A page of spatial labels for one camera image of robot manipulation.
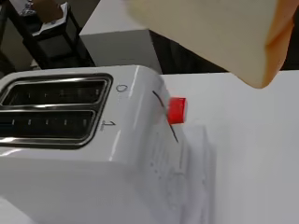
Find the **white toaster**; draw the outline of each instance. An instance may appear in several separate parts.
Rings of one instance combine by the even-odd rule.
[[[37,224],[179,224],[188,144],[143,66],[0,81],[0,196]]]

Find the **toaster slot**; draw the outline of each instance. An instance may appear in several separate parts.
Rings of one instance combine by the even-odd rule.
[[[46,82],[17,84],[10,89],[2,105],[73,105],[100,101],[107,82]]]
[[[91,129],[93,111],[1,112],[0,137],[80,139]]]

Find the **slice of bread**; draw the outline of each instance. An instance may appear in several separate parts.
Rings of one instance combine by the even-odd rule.
[[[255,88],[283,65],[299,0],[127,0],[154,32],[225,68]]]

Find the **white surface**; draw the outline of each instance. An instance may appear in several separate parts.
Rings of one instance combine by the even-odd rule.
[[[149,30],[131,19],[123,0],[101,0],[80,37],[96,66],[138,64],[161,73]]]
[[[215,179],[215,156],[206,136],[206,127],[183,126],[190,146],[188,201],[181,224],[211,224]]]
[[[164,76],[217,150],[216,224],[299,222],[299,72],[263,90],[230,74]]]
[[[123,0],[101,0],[81,34],[94,35],[145,29],[128,15]]]
[[[66,16],[67,16],[67,5],[68,5],[67,2],[61,5],[61,8],[62,8],[62,10],[64,12],[64,16],[61,19],[59,19],[59,20],[57,20],[55,22],[43,23],[43,25],[40,27],[40,30],[37,31],[37,32],[35,32],[35,33],[33,33],[32,35],[40,35],[42,32],[44,32],[46,30],[49,30],[49,29],[52,29],[52,28],[54,28],[56,26],[64,24],[65,21],[66,21]]]
[[[1,224],[36,224],[22,211],[0,196]]]
[[[173,127],[176,141],[163,106],[170,96],[153,70],[23,72],[2,78],[0,90],[21,77],[60,75],[76,82],[72,75],[91,74],[113,77],[93,139],[77,150],[2,145],[0,195],[40,224],[179,224],[188,144],[181,125]]]

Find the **red knob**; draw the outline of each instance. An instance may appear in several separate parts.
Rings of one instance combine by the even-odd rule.
[[[171,97],[168,105],[168,122],[180,124],[185,122],[186,98]]]

